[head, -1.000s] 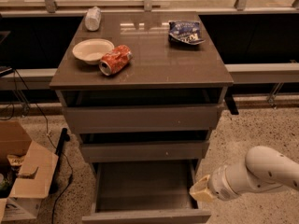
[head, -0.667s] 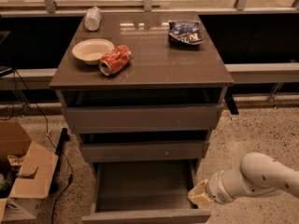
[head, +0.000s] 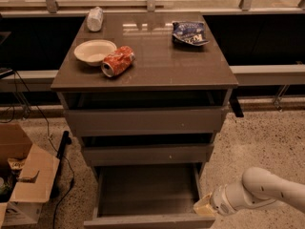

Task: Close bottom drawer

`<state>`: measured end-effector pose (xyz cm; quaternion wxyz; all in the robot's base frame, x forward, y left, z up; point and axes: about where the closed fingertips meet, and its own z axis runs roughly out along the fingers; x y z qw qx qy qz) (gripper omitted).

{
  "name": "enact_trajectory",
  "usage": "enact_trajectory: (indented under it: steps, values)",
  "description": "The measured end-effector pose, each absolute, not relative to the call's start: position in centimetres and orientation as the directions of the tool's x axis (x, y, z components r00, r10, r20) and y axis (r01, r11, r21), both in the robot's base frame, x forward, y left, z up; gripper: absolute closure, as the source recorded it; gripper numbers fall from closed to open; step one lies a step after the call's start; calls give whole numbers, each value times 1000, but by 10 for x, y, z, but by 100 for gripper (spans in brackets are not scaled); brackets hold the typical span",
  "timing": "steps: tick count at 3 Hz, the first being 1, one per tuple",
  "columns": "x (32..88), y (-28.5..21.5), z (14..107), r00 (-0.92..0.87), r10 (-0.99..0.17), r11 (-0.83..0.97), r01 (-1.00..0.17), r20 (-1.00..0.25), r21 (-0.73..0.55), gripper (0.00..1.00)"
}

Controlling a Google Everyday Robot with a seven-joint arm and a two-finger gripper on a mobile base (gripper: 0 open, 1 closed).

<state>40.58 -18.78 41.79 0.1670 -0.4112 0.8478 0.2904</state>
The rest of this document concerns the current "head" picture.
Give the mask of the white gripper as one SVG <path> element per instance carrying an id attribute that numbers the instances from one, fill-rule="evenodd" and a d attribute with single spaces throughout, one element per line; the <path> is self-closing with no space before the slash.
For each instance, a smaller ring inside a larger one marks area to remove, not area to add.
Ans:
<path id="1" fill-rule="evenodd" d="M 226 196 L 226 186 L 217 187 L 211 194 L 201 198 L 193 205 L 194 211 L 199 216 L 214 216 L 216 212 L 221 216 L 236 213 Z"/>

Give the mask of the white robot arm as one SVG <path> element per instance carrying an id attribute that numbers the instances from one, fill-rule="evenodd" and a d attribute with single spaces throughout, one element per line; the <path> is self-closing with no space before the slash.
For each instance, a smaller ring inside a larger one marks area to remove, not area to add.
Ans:
<path id="1" fill-rule="evenodd" d="M 305 212 L 305 185 L 278 177 L 268 170 L 251 167 L 239 181 L 217 187 L 194 206 L 199 216 L 229 216 L 243 209 L 275 208 L 282 203 Z"/>

